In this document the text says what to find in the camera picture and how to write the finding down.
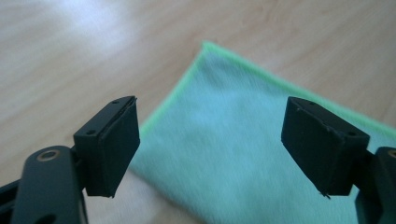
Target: light wood surface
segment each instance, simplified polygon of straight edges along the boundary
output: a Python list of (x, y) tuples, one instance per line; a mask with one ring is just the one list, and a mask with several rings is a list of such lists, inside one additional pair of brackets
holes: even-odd
[[(142, 124), (203, 40), (396, 127), (396, 1), (2, 1), (0, 186), (109, 101), (138, 97)], [(198, 223), (127, 172), (91, 223)]]

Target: black bracket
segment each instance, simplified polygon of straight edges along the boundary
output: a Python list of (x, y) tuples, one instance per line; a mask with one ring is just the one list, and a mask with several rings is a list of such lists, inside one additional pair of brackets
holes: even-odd
[(313, 102), (289, 97), (282, 143), (318, 191), (356, 200), (359, 223), (396, 223), (396, 148), (366, 148), (370, 136)]
[(88, 223), (82, 190), (114, 197), (140, 144), (136, 98), (106, 105), (74, 140), (32, 154), (21, 179), (0, 188), (0, 223)]

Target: green fabric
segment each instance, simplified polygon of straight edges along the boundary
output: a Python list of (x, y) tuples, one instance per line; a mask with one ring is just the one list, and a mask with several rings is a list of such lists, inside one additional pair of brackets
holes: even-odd
[(204, 43), (141, 128), (132, 169), (207, 223), (356, 223), (354, 200), (321, 196), (280, 141), (288, 96), (315, 101), (396, 147), (390, 127)]

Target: black plastic arm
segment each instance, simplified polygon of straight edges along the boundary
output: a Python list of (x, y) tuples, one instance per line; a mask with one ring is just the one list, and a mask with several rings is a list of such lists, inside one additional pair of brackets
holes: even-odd
[(32, 154), (21, 179), (0, 188), (0, 223), (88, 223), (82, 190), (114, 197), (140, 144), (136, 98), (110, 102), (74, 140)]
[(367, 151), (370, 136), (320, 105), (289, 97), (282, 135), (286, 150), (324, 196), (356, 200), (359, 223), (396, 223), (396, 149)]

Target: rectangular black block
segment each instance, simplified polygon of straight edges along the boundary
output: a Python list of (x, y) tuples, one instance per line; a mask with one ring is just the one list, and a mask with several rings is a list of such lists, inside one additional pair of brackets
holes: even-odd
[(86, 167), (87, 194), (114, 197), (140, 144), (136, 98), (123, 97), (106, 105), (74, 134), (74, 141)]
[(350, 170), (370, 136), (313, 102), (290, 97), (282, 143), (323, 195), (348, 195)]

